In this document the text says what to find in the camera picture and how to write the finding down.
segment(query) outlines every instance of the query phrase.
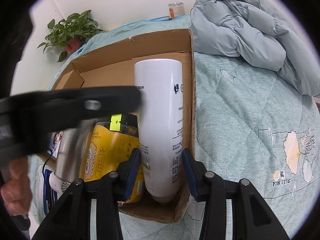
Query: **human hand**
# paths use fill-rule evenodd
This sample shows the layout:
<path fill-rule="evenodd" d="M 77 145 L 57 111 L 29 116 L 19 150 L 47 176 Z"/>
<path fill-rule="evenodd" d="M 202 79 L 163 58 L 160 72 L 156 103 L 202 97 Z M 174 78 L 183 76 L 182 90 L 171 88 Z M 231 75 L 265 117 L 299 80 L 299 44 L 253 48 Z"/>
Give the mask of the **human hand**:
<path fill-rule="evenodd" d="M 28 214 L 32 199 L 28 177 L 28 158 L 11 160 L 8 169 L 10 179 L 0 189 L 4 206 L 12 216 Z"/>

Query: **yellow-green tag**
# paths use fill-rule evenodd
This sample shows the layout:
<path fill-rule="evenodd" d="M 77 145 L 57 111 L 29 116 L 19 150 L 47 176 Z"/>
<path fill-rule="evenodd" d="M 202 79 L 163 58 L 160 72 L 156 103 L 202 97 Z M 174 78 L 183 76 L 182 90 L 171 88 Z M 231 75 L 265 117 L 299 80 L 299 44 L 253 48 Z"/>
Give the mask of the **yellow-green tag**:
<path fill-rule="evenodd" d="M 120 131 L 121 114 L 111 116 L 110 131 Z"/>

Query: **red flower pot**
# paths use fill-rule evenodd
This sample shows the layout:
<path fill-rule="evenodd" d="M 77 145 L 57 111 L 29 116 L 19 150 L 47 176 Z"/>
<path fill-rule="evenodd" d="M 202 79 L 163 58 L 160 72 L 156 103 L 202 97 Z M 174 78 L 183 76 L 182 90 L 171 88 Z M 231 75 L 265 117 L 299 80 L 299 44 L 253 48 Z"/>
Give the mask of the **red flower pot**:
<path fill-rule="evenodd" d="M 69 55 L 71 55 L 76 50 L 80 49 L 81 45 L 81 40 L 78 37 L 74 37 L 68 40 L 68 45 L 64 47 L 64 50 L 68 52 Z"/>

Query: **white cylindrical bottle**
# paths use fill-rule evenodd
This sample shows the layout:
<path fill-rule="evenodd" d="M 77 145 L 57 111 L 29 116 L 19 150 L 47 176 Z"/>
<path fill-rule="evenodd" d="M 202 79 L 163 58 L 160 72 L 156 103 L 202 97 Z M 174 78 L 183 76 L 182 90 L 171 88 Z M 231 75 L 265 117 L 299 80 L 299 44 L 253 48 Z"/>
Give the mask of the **white cylindrical bottle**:
<path fill-rule="evenodd" d="M 143 103 L 138 128 L 146 188 L 154 200 L 167 203 L 179 190 L 182 169 L 182 64 L 173 59 L 137 62 L 134 82 Z"/>

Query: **cardboard box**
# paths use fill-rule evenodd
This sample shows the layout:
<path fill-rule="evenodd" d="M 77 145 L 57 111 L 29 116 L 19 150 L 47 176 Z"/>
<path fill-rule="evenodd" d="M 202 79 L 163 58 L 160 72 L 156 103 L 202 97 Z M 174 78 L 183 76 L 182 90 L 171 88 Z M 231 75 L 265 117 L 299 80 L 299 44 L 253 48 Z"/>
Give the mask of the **cardboard box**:
<path fill-rule="evenodd" d="M 54 84 L 54 89 L 134 85 L 134 64 L 150 58 L 171 58 L 182 62 L 183 148 L 194 154 L 195 70 L 189 29 L 146 33 L 93 50 L 72 60 Z M 55 158 L 49 163 L 55 167 Z M 184 215 L 189 190 L 184 176 L 176 198 L 163 206 L 145 190 L 140 204 L 121 212 L 160 223 L 176 223 Z"/>

